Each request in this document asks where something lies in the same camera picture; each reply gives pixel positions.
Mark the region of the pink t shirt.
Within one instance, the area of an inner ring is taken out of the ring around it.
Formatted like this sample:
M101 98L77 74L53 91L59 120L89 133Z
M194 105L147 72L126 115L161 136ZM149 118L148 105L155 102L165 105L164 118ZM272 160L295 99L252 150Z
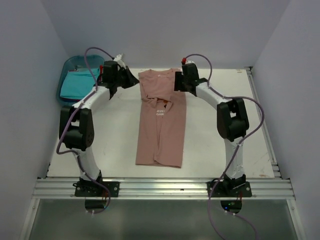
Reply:
M141 109L136 165L181 168L186 131L186 94L175 91L177 68L138 74Z

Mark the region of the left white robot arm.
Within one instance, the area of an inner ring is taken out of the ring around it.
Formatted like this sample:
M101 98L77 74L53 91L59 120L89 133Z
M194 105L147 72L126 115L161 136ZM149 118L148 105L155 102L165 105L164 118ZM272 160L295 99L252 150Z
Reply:
M104 190L102 173L92 150L95 138L93 115L112 99L118 88L128 89L138 83L123 60L105 61L92 90L79 102L64 106L60 111L56 153L73 154L80 171L79 182L87 184L86 190L92 196L99 196Z

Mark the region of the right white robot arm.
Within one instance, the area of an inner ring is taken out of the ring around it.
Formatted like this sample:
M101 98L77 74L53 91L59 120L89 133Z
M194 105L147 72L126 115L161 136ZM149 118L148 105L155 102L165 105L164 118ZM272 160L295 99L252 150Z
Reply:
M208 79L199 77L192 61L184 59L181 69L175 73L174 90L191 93L216 110L217 131L224 140L226 157L226 167L217 187L227 196L235 196L246 184L241 139L250 125L244 100L226 97L214 90Z

